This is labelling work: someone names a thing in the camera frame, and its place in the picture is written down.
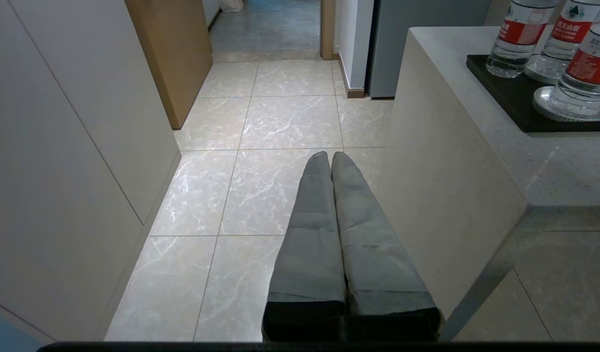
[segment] cabinet door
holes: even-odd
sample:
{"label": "cabinet door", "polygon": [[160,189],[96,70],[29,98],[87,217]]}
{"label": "cabinet door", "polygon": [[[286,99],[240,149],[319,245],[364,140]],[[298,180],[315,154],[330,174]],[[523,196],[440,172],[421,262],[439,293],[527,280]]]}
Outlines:
{"label": "cabinet door", "polygon": [[0,0],[0,305],[92,337],[142,225],[25,28]]}
{"label": "cabinet door", "polygon": [[178,147],[126,5],[117,0],[11,3],[146,223]]}

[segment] water bottle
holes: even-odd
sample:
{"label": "water bottle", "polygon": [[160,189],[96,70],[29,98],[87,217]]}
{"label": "water bottle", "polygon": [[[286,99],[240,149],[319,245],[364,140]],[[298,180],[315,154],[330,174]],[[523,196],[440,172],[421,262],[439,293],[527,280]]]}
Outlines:
{"label": "water bottle", "polygon": [[486,62],[495,76],[514,78],[524,71],[558,0],[513,0]]}
{"label": "water bottle", "polygon": [[556,84],[600,11],[600,0],[567,0],[541,55],[526,66],[526,76]]}
{"label": "water bottle", "polygon": [[557,85],[537,89],[534,101],[552,120],[600,121],[600,12]]}

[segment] white counter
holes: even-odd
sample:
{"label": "white counter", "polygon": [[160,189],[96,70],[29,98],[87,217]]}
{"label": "white counter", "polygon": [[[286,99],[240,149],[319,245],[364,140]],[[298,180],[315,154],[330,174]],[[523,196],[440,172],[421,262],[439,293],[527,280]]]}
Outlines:
{"label": "white counter", "polygon": [[409,31],[378,198],[451,339],[528,247],[600,230],[600,132],[523,133],[465,66],[498,27]]}

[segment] gray floor tile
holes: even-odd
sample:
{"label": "gray floor tile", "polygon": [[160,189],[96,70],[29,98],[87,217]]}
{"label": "gray floor tile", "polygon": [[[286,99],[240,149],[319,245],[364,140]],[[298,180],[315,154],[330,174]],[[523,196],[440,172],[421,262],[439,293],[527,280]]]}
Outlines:
{"label": "gray floor tile", "polygon": [[182,152],[150,236],[217,235],[237,152]]}
{"label": "gray floor tile", "polygon": [[183,127],[180,150],[237,149],[250,98],[197,98]]}
{"label": "gray floor tile", "polygon": [[148,238],[106,341],[191,341],[215,237]]}
{"label": "gray floor tile", "polygon": [[[329,158],[340,149],[327,149]],[[307,160],[320,149],[240,150],[221,235],[283,235]]]}
{"label": "gray floor tile", "polygon": [[554,341],[600,341],[600,232],[548,232],[515,265]]}
{"label": "gray floor tile", "polygon": [[334,96],[252,98],[241,149],[340,147]]}
{"label": "gray floor tile", "polygon": [[550,341],[526,291],[511,270],[455,341]]}
{"label": "gray floor tile", "polygon": [[[291,35],[307,31],[317,33],[317,39]],[[251,0],[244,2],[242,11],[220,14],[211,44],[214,52],[312,49],[319,47],[319,33],[318,0]]]}
{"label": "gray floor tile", "polygon": [[320,32],[295,29],[283,31],[280,34],[280,50],[313,49],[320,47]]}
{"label": "gray floor tile", "polygon": [[259,63],[215,63],[204,80],[198,98],[250,96]]}
{"label": "gray floor tile", "polygon": [[217,239],[195,341],[261,341],[269,279],[282,236]]}
{"label": "gray floor tile", "polygon": [[393,100],[337,96],[344,147],[386,147]]}
{"label": "gray floor tile", "polygon": [[260,63],[253,96],[333,95],[331,64],[322,61]]}

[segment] baseboard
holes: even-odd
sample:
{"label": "baseboard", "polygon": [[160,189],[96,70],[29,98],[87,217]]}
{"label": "baseboard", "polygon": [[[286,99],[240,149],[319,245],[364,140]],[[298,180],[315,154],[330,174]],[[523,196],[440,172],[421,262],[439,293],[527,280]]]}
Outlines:
{"label": "baseboard", "polygon": [[117,306],[120,305],[122,295],[124,294],[124,290],[126,290],[126,285],[128,285],[129,283],[130,275],[132,274],[133,269],[135,269],[135,264],[137,264],[139,254],[144,248],[146,239],[148,238],[148,233],[150,233],[150,229],[152,229],[154,219],[157,218],[157,212],[159,212],[159,209],[161,209],[161,203],[163,203],[163,199],[166,197],[166,193],[168,193],[168,189],[170,188],[170,183],[174,178],[174,174],[179,168],[181,158],[182,155],[181,151],[179,150],[178,153],[174,156],[172,166],[170,166],[170,170],[168,170],[166,179],[163,180],[161,189],[157,194],[157,199],[152,205],[152,210],[150,210],[150,215],[148,216],[148,222],[146,222],[141,232],[139,232],[137,243],[135,244],[135,247],[133,247],[133,250],[130,253],[129,260],[126,263],[126,267],[124,267],[124,270],[122,270],[122,276],[120,277],[120,281],[115,286],[113,296],[107,304],[107,307],[103,314],[103,318],[101,319],[101,322],[99,323],[98,328],[96,329],[94,336],[92,337],[92,341],[104,341],[105,335],[107,334],[107,330],[111,325],[111,321],[113,320],[113,316],[115,314],[115,311],[117,310]]}
{"label": "baseboard", "polygon": [[211,28],[213,28],[213,25],[217,21],[217,18],[219,18],[220,13],[222,13],[222,9],[217,9],[215,16],[213,16],[213,20],[211,20],[211,23],[209,23],[209,26],[208,26],[209,32],[211,32]]}
{"label": "baseboard", "polygon": [[345,96],[347,98],[355,99],[355,98],[365,98],[365,89],[363,88],[350,88],[347,82],[347,77],[345,76],[345,69],[343,67],[343,62],[341,61],[341,56],[337,53],[337,61],[340,65],[341,72],[341,80],[343,80],[343,87],[345,88]]}

